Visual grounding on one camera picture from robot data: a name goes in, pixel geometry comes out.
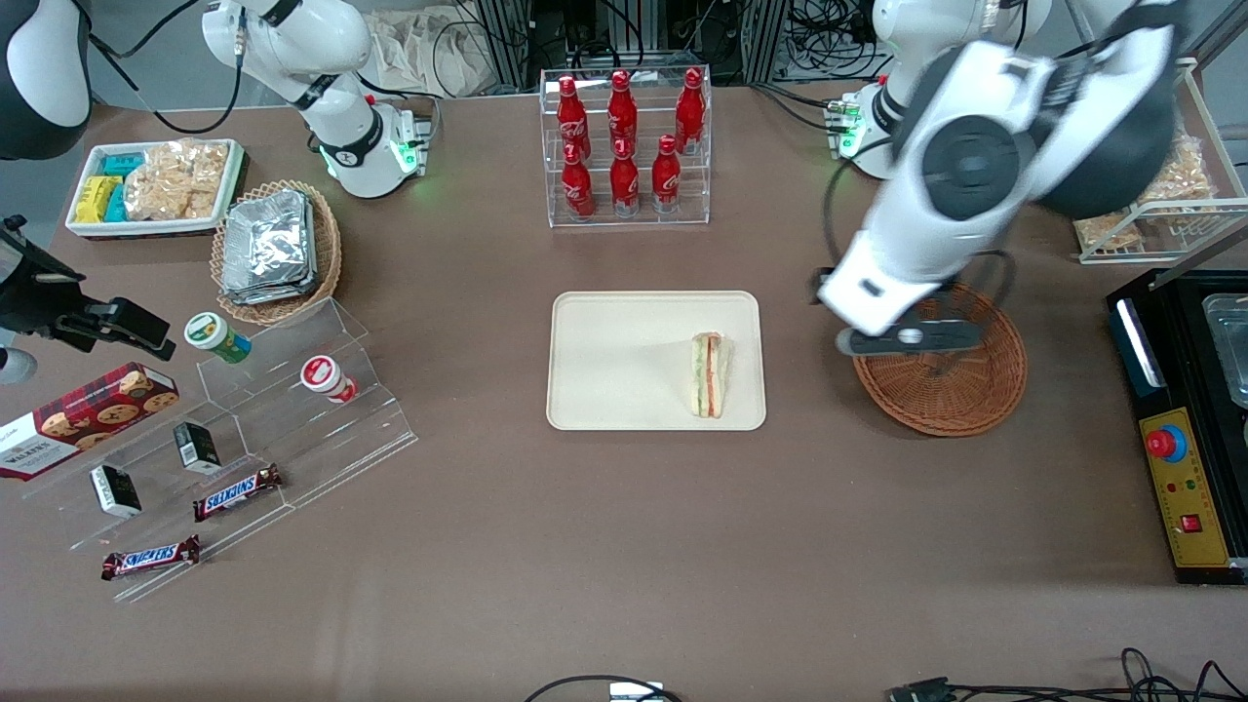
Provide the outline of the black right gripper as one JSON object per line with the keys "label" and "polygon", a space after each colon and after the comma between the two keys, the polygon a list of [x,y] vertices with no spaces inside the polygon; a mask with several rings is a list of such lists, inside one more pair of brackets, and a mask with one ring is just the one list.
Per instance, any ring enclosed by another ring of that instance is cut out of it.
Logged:
{"label": "black right gripper", "polygon": [[26,219],[2,221],[2,329],[57,337],[85,353],[99,342],[129,345],[158,360],[173,358],[171,325],[130,299],[84,299],[85,276],[31,244]]}

